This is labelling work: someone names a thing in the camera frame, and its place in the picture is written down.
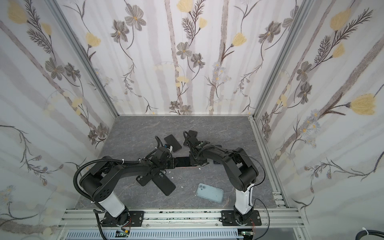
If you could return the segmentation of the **black phone blue edge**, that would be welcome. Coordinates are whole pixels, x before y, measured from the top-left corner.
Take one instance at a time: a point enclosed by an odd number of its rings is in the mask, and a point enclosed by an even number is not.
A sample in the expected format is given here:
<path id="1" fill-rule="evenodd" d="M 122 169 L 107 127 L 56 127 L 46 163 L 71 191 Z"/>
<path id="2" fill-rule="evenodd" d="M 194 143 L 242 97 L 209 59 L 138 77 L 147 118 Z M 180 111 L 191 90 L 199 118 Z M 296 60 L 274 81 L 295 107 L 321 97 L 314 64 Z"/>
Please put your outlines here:
<path id="1" fill-rule="evenodd" d="M 174 158 L 175 168 L 188 168 L 191 167 L 190 157 L 176 157 Z"/>

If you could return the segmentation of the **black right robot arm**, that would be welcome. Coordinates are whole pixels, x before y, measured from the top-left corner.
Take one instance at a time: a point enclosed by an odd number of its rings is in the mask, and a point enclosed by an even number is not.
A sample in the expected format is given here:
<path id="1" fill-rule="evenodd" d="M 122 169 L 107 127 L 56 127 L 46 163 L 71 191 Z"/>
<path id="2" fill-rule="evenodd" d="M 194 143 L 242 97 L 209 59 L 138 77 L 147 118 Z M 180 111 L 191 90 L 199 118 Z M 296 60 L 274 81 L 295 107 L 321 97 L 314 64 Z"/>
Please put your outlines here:
<path id="1" fill-rule="evenodd" d="M 259 171 L 251 157 L 242 148 L 235 150 L 224 149 L 208 141 L 199 141 L 196 137 L 184 131 L 183 136 L 190 149 L 192 166 L 203 166 L 212 160 L 221 164 L 230 183 L 236 189 L 233 224 L 246 225 L 254 213 L 252 202 L 253 189 L 257 186 Z"/>

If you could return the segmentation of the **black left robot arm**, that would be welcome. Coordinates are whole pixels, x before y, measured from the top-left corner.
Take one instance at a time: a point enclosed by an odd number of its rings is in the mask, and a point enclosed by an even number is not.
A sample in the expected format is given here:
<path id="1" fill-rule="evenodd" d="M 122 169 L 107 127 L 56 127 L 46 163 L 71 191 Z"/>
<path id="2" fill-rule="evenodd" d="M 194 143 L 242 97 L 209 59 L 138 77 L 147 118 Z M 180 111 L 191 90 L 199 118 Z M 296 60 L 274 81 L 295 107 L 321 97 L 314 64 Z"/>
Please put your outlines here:
<path id="1" fill-rule="evenodd" d="M 97 206 L 96 215 L 105 213 L 99 225 L 126 227 L 132 222 L 132 215 L 114 192 L 118 182 L 123 178 L 136 177 L 141 186 L 150 181 L 169 196 L 176 188 L 166 176 L 166 170 L 174 167 L 173 147 L 163 144 L 156 137 L 157 147 L 146 157 L 126 161 L 105 156 L 80 166 L 74 174 L 73 184 L 78 193 Z"/>

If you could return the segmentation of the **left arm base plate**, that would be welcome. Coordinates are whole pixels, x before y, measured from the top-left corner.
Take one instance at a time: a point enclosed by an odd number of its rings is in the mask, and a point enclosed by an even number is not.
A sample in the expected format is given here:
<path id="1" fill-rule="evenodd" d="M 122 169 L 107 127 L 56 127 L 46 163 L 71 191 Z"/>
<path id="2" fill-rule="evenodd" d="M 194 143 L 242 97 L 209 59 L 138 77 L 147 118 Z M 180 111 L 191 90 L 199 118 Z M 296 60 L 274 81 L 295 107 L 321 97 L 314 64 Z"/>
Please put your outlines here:
<path id="1" fill-rule="evenodd" d="M 125 211 L 117 218 L 113 218 L 108 212 L 101 219 L 102 227 L 141 227 L 144 220 L 144 211 Z"/>

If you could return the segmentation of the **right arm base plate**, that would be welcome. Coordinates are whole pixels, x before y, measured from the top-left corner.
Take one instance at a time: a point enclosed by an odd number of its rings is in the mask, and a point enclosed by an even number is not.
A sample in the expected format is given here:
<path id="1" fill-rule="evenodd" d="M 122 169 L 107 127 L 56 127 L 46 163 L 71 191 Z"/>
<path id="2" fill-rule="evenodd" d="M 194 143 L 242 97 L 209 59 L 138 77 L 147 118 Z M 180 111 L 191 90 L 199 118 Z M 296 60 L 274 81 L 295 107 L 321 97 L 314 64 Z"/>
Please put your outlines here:
<path id="1" fill-rule="evenodd" d="M 251 210 L 245 215 L 235 210 L 221 211 L 219 221 L 223 226 L 261 226 L 262 221 L 260 213 L 256 210 Z"/>

